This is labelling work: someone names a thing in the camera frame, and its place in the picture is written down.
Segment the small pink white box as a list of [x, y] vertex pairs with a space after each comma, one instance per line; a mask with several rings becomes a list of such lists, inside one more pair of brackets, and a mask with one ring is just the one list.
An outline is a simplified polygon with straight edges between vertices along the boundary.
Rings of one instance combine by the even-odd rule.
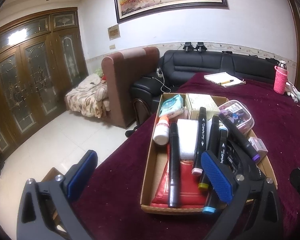
[[255, 161], [256, 164], [258, 164], [268, 154], [268, 150], [264, 142], [260, 138], [250, 137], [248, 141], [257, 151], [257, 157], [254, 157], [253, 160]]

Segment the white notebook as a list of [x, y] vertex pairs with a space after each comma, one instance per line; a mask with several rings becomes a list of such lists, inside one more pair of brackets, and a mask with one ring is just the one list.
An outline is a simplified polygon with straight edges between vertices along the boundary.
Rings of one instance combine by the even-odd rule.
[[232, 80], [232, 79], [234, 80], [231, 83], [227, 83], [227, 84], [221, 86], [224, 88], [246, 84], [246, 82], [244, 80], [241, 80], [235, 76], [232, 76], [232, 75], [228, 74], [227, 72], [220, 72], [220, 73], [204, 75], [204, 79], [207, 81], [210, 81], [216, 85], [219, 85], [218, 83], [220, 83], [220, 82], [224, 82], [224, 81], [228, 81], [228, 80]]

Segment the white cloth gloves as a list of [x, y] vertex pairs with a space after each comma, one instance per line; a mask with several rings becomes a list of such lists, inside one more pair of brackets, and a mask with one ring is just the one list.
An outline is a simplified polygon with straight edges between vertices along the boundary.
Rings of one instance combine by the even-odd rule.
[[294, 102], [300, 102], [300, 92], [289, 81], [286, 82], [285, 92], [293, 99]]

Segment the small white bottle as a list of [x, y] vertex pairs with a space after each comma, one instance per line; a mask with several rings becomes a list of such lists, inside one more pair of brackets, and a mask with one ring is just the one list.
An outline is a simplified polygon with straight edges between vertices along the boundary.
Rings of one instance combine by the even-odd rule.
[[168, 143], [170, 136], [170, 123], [166, 115], [159, 118], [158, 123], [155, 126], [153, 141], [160, 146], [164, 146]]

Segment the pink sleeved water bottle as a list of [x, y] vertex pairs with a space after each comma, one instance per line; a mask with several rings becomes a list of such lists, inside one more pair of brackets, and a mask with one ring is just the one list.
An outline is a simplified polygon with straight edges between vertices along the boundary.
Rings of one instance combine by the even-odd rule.
[[283, 60], [279, 61], [278, 65], [274, 66], [275, 69], [275, 80], [274, 80], [274, 91], [278, 94], [284, 94], [286, 82], [288, 80], [288, 70], [286, 62]]

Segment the black marker pink cap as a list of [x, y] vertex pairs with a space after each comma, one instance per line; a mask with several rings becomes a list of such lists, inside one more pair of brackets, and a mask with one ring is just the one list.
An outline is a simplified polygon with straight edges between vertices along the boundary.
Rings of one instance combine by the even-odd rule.
[[206, 108], [200, 107], [198, 115], [198, 132], [197, 132], [197, 141], [196, 149], [194, 151], [194, 160], [192, 175], [201, 176], [203, 173], [203, 168], [201, 166], [201, 156], [202, 153], [206, 150]]

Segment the small kraft cardboard box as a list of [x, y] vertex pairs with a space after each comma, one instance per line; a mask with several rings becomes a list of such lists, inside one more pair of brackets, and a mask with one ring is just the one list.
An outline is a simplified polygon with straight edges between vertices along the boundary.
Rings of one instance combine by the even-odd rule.
[[188, 118], [190, 120], [197, 120], [199, 110], [201, 107], [206, 109], [206, 118], [210, 120], [213, 115], [218, 115], [219, 108], [212, 96], [207, 94], [193, 94], [187, 93], [185, 98], [185, 105], [188, 110]]

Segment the clear pouch with anime print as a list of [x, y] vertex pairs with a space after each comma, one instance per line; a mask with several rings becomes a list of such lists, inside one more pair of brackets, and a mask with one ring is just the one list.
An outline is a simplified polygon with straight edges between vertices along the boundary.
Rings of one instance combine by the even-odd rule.
[[244, 135], [253, 128], [255, 124], [253, 116], [241, 102], [230, 100], [218, 108]]

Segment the black device on sofa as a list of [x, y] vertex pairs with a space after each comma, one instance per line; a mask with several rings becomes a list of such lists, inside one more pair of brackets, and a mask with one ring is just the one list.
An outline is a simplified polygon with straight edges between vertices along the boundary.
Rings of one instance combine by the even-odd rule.
[[198, 51], [199, 53], [202, 53], [202, 52], [207, 51], [207, 48], [206, 48], [206, 46], [204, 45], [203, 42], [198, 42], [196, 47], [195, 47], [195, 50]]
[[192, 42], [185, 42], [184, 45], [183, 45], [183, 50], [185, 52], [193, 51], [194, 47], [192, 45]]

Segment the black marker blue cap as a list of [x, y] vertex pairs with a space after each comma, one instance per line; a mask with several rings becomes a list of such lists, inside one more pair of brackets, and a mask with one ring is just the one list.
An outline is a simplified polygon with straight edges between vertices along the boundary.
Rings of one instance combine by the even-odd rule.
[[[228, 129], [225, 126], [219, 127], [219, 143], [218, 143], [218, 153], [217, 153], [217, 159], [219, 163], [224, 164], [226, 159], [226, 151], [227, 151], [227, 137], [228, 137]], [[218, 166], [215, 166], [215, 174], [217, 178], [224, 178], [222, 172], [220, 170], [217, 170]], [[203, 213], [204, 214], [214, 214], [217, 211], [218, 203], [219, 203], [219, 195], [216, 191], [216, 189], [219, 189], [219, 185], [217, 185], [217, 188], [215, 188], [216, 185], [216, 179], [214, 178], [212, 181], [213, 188], [210, 191], [206, 204], [203, 207]]]

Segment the black marker purple cap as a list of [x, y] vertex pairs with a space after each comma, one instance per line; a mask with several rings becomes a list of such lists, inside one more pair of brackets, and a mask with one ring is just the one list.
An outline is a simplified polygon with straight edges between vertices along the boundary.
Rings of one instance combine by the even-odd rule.
[[222, 123], [227, 127], [229, 132], [232, 134], [232, 137], [238, 142], [243, 151], [249, 155], [249, 157], [257, 163], [260, 160], [260, 155], [253, 148], [252, 144], [248, 139], [240, 132], [240, 130], [223, 114], [219, 113], [219, 118]]

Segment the white tube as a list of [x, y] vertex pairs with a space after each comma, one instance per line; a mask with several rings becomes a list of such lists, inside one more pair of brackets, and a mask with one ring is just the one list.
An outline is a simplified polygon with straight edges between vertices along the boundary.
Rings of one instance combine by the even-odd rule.
[[198, 121], [179, 119], [177, 121], [181, 160], [193, 160], [196, 150]]

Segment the teal wipes pack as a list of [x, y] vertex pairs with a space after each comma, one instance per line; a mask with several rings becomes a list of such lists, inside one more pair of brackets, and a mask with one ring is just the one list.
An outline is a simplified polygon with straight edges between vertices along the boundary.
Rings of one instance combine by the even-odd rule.
[[159, 111], [159, 117], [167, 116], [169, 119], [175, 118], [183, 114], [184, 112], [184, 100], [180, 94], [173, 96], [170, 99], [165, 100]]

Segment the small gold wall plaque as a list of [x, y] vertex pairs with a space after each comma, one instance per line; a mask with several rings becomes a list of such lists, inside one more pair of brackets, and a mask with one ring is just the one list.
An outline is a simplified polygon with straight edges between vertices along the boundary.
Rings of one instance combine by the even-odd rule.
[[114, 40], [121, 37], [118, 24], [108, 28], [108, 36], [110, 40]]

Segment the black leather sofa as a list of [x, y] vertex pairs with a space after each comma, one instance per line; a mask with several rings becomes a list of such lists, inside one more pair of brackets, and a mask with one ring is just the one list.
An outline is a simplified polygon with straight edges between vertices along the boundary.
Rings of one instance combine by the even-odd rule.
[[162, 93], [176, 92], [196, 73], [227, 72], [238, 78], [273, 83], [277, 64], [279, 61], [274, 58], [262, 59], [230, 51], [168, 50], [159, 59], [156, 70], [140, 77], [129, 91], [136, 116], [150, 116], [157, 111]]

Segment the floral blanket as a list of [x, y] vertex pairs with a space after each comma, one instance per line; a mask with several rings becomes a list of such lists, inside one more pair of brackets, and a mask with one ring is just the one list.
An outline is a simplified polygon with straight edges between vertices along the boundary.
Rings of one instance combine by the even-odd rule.
[[64, 101], [67, 110], [86, 117], [105, 118], [110, 111], [107, 82], [98, 74], [86, 77], [65, 95]]

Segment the black marker plain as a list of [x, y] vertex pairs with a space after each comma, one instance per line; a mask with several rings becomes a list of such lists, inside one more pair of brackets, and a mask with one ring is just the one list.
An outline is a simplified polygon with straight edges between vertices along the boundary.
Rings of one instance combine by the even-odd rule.
[[179, 207], [180, 194], [180, 156], [179, 134], [177, 123], [170, 125], [170, 157], [169, 157], [169, 181], [168, 181], [168, 207]]

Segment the wooden glass door wardrobe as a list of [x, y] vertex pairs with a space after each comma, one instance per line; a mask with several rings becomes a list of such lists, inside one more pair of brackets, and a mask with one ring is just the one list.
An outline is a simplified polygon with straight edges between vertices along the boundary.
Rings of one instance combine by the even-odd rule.
[[87, 74], [76, 7], [0, 27], [0, 158], [62, 114], [66, 93]]

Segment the black marker yellow cap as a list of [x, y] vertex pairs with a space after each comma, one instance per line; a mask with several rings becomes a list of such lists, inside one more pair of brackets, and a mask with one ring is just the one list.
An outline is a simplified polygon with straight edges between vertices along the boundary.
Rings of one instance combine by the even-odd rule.
[[[218, 151], [218, 144], [219, 144], [219, 117], [214, 115], [211, 119], [211, 127], [209, 133], [209, 140], [207, 150], [211, 151], [212, 153], [216, 154]], [[202, 192], [207, 191], [209, 189], [210, 181], [204, 171], [199, 184], [198, 189]]]

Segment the yellow pen on notebook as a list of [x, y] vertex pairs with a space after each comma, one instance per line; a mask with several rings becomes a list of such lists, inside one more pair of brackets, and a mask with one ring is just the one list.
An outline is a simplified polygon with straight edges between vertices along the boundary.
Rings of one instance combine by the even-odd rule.
[[227, 83], [231, 83], [231, 82], [233, 82], [234, 80], [232, 79], [232, 80], [228, 80], [228, 81], [224, 81], [224, 82], [220, 82], [220, 83], [218, 83], [220, 86], [222, 86], [222, 85], [225, 85], [225, 84], [227, 84]]

